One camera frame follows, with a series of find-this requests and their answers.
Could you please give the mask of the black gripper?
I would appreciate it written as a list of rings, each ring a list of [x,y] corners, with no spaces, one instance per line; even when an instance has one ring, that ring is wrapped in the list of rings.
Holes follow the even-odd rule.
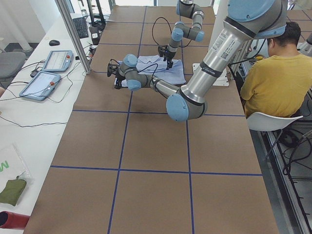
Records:
[[[122,76],[119,73],[116,73],[116,80],[115,80],[115,89],[121,89],[122,86],[127,85],[127,80],[125,76]]]
[[[171,52],[169,49],[164,49],[164,61],[167,62],[167,70],[171,69],[173,66],[173,61],[172,59],[174,58],[174,56],[176,55],[176,52]]]

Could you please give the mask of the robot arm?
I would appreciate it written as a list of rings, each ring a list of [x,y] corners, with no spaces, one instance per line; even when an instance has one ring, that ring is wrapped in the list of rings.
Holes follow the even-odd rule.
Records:
[[[158,47],[159,56],[163,57],[163,61],[167,62],[167,70],[172,68],[174,63],[172,59],[183,38],[201,42],[205,34],[202,31],[204,12],[199,5],[195,4],[192,0],[178,0],[176,13],[179,16],[192,19],[193,23],[192,26],[189,27],[182,21],[176,22],[168,44]]]
[[[152,88],[160,93],[167,99],[167,113],[175,121],[203,116],[208,108],[207,91],[242,44],[252,39],[280,36],[286,27],[285,0],[230,0],[227,9],[222,31],[187,84],[177,87],[155,75],[140,74],[136,68],[137,57],[133,54],[126,55],[121,63],[109,64],[108,75],[116,77],[117,86],[125,80],[131,91]]]

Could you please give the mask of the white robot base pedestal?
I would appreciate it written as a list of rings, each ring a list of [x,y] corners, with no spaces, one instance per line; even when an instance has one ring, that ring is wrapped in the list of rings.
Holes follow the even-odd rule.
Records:
[[[218,40],[220,33],[224,29],[223,21],[225,17],[228,15],[228,0],[220,0],[218,9],[216,11],[216,19],[214,22],[214,27],[210,39],[208,54],[211,53],[211,51],[217,53],[217,49],[220,46],[215,46],[215,42]],[[221,76],[215,81],[213,86],[229,86],[229,81],[227,78],[227,70],[224,69]]]

